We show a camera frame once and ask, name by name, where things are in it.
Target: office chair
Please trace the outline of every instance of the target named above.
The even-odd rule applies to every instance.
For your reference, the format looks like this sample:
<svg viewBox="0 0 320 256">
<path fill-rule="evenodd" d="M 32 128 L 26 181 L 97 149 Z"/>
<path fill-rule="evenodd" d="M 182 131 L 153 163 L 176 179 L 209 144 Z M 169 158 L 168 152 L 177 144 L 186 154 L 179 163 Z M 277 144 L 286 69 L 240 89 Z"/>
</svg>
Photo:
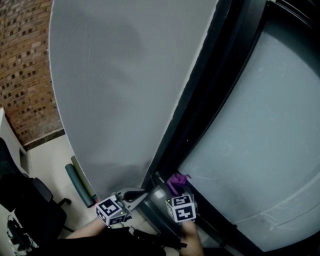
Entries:
<svg viewBox="0 0 320 256">
<path fill-rule="evenodd" d="M 38 178 L 29 178 L 15 165 L 5 141 L 0 138 L 0 204 L 14 210 L 23 232 L 38 245 L 57 239 L 65 226 L 67 214 L 61 208 L 71 200 L 56 203 L 46 185 Z"/>
</svg>

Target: purple cloth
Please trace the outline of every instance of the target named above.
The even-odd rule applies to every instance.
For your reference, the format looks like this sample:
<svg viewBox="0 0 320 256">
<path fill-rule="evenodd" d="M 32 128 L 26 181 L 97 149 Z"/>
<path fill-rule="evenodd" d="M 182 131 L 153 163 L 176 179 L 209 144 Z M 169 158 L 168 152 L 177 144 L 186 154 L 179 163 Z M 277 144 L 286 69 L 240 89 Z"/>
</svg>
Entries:
<svg viewBox="0 0 320 256">
<path fill-rule="evenodd" d="M 183 175 L 176 172 L 166 181 L 173 196 L 180 196 L 184 192 L 183 187 L 185 186 L 188 177 L 191 179 L 189 175 Z"/>
</svg>

